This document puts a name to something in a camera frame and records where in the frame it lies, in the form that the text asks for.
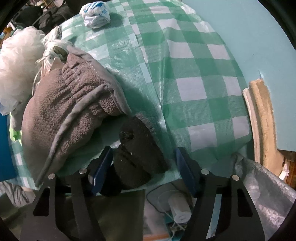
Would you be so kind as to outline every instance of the gray fleece blanket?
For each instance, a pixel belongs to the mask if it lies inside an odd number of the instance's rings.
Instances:
[[[116,79],[89,54],[70,52],[63,68],[40,81],[23,116],[24,158],[36,186],[85,145],[105,117],[130,112]]]

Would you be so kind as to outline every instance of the metal screw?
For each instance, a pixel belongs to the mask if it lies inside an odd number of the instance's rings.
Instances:
[[[79,169],[79,173],[80,174],[84,174],[84,173],[86,173],[87,172],[87,169],[86,168],[80,168]]]
[[[232,179],[235,180],[235,181],[238,181],[239,180],[239,177],[237,175],[233,175],[232,176]]]
[[[48,179],[49,180],[54,179],[54,178],[55,178],[55,174],[54,173],[48,175]]]
[[[200,171],[203,175],[208,175],[210,172],[209,172],[209,170],[207,170],[207,169],[202,169],[201,171]]]

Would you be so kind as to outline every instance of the light blue wall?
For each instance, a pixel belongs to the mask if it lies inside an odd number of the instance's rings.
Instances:
[[[257,0],[183,0],[209,22],[235,57],[247,82],[269,88],[278,149],[296,151],[296,52]]]

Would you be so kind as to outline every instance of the green and white checkered tablecloth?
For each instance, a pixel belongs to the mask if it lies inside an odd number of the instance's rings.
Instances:
[[[149,118],[167,159],[185,147],[211,169],[251,139],[242,72],[220,36],[178,0],[113,0],[111,23],[92,30],[80,15],[62,24],[62,38],[90,53],[121,84],[133,114]],[[88,165],[105,145],[118,146],[124,117],[107,118],[91,141],[66,161],[58,174]],[[33,187],[22,148],[12,143],[18,183]],[[149,185],[180,175],[172,168]]]

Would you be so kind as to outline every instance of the black cable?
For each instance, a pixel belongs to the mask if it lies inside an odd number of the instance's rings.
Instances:
[[[148,195],[149,195],[151,192],[155,191],[156,189],[160,188],[160,187],[163,186],[163,185],[164,185],[164,184],[162,184],[162,185],[160,185],[160,186],[158,186],[158,187],[152,189],[151,191],[149,191],[149,192],[146,194],[146,200],[147,200],[148,203],[151,204],[152,207],[155,208],[156,211],[158,211],[159,213],[165,214],[165,212],[161,212],[161,211],[159,211],[159,210],[158,210],[158,209],[157,209],[157,208],[156,208],[156,207],[155,207],[155,206],[149,201],[149,199],[148,199]]]
[[[153,207],[155,208],[156,211],[158,211],[159,213],[162,213],[162,214],[165,214],[165,212],[161,212],[161,211],[159,211],[159,210],[155,207],[155,205],[153,205],[153,204],[151,203],[151,201],[148,199],[148,195],[149,195],[151,192],[155,191],[156,189],[162,187],[162,186],[165,185],[165,184],[162,184],[162,185],[160,185],[160,186],[158,186],[158,187],[156,187],[156,188],[150,190],[150,191],[146,194],[146,200],[148,201],[148,203],[150,203],[151,206],[153,206]],[[187,193],[181,191],[180,189],[178,189],[174,183],[170,183],[170,184],[172,184],[172,185],[174,186],[174,188],[175,188],[177,191],[179,191],[179,192],[181,192],[182,194],[184,194],[185,196],[187,196]]]

